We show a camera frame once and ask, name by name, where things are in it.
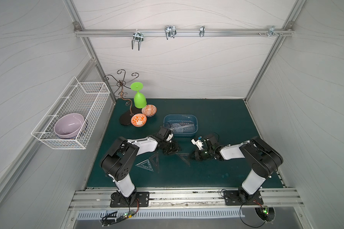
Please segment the brown stencil ruler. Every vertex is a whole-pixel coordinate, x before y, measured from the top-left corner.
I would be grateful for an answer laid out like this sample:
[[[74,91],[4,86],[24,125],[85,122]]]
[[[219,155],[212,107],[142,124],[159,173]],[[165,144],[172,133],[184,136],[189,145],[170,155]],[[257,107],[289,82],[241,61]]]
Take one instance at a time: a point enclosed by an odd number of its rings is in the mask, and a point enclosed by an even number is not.
[[[196,127],[193,122],[180,122],[178,124],[183,127],[183,133],[192,133],[196,131]]]

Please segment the brown tall triangle ruler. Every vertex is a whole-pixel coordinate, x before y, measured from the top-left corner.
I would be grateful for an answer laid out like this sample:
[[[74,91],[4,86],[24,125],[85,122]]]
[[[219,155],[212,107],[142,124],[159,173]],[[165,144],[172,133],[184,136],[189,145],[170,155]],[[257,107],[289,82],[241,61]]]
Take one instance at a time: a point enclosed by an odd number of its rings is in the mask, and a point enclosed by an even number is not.
[[[149,157],[149,161],[153,167],[153,170],[157,173],[160,172],[159,169],[159,153],[155,152],[151,157]]]

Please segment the clear small triangle ruler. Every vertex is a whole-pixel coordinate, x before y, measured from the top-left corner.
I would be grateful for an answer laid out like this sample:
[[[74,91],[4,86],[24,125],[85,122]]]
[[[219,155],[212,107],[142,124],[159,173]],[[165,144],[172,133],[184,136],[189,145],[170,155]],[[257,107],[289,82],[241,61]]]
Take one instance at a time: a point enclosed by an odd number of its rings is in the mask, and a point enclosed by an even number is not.
[[[148,170],[148,171],[151,171],[151,172],[154,171],[152,163],[151,163],[151,161],[149,159],[146,159],[146,160],[136,164],[135,166],[139,167],[139,168],[142,168],[142,169],[145,169],[145,170]]]

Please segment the blue plastic storage box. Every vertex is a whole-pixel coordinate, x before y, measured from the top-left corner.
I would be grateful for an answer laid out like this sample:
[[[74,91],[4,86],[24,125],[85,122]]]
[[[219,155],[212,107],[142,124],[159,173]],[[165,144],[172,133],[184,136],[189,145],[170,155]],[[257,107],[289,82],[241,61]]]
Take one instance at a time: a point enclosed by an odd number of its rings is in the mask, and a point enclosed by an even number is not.
[[[198,132],[198,120],[189,114],[168,114],[164,117],[163,126],[171,129],[176,137],[191,137]]]

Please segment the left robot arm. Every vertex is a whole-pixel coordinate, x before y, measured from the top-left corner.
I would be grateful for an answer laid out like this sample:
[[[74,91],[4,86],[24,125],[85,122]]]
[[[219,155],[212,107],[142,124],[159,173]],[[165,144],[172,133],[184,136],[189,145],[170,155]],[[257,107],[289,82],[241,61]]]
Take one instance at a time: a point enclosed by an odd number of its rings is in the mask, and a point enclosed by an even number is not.
[[[136,157],[159,150],[165,154],[173,154],[178,152],[180,147],[172,134],[166,139],[153,135],[141,139],[126,139],[121,136],[108,149],[100,166],[106,176],[112,178],[123,197],[133,197],[136,188],[131,180],[130,171]]]

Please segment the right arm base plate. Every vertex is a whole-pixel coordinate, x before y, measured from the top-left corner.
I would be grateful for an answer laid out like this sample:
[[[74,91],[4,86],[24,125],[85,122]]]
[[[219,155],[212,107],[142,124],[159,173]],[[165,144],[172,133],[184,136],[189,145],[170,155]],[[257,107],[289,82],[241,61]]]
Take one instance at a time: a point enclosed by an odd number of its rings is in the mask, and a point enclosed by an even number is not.
[[[244,190],[224,190],[222,192],[226,206],[256,206],[264,205],[261,193],[257,191],[253,195],[246,193]]]

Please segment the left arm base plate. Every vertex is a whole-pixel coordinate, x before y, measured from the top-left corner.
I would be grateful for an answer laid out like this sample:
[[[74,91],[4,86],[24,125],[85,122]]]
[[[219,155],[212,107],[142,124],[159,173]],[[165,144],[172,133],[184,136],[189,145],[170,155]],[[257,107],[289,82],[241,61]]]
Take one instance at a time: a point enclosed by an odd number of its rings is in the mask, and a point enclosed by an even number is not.
[[[136,208],[149,206],[149,192],[134,191],[129,197],[124,197],[119,192],[114,192],[111,195],[111,208]]]

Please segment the brown small triangle ruler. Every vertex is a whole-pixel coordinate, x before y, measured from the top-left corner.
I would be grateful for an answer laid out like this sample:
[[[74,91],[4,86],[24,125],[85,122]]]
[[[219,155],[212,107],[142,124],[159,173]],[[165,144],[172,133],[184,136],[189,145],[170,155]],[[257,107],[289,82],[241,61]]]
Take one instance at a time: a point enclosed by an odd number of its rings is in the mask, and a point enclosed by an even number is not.
[[[187,166],[191,166],[190,160],[189,160],[189,154],[186,153],[177,153],[177,156],[187,164]]]

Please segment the clear protractor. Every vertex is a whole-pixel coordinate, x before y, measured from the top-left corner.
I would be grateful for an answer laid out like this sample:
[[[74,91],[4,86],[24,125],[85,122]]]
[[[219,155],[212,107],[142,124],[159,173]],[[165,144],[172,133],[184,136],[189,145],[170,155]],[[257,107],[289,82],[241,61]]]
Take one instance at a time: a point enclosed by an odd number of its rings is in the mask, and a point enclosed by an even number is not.
[[[181,133],[183,133],[183,127],[180,124],[178,124],[178,123],[173,123],[171,125],[171,131],[174,134],[181,134]]]

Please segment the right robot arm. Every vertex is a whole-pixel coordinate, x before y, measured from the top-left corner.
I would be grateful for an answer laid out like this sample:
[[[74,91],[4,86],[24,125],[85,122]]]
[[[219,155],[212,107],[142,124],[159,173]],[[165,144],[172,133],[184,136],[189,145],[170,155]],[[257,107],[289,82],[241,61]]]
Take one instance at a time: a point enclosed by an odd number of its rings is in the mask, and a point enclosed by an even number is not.
[[[215,135],[192,139],[197,147],[190,157],[196,161],[215,159],[228,161],[244,158],[251,166],[247,178],[238,190],[238,200],[241,203],[250,201],[262,184],[283,164],[283,157],[269,144],[258,136],[236,145],[220,145]]]

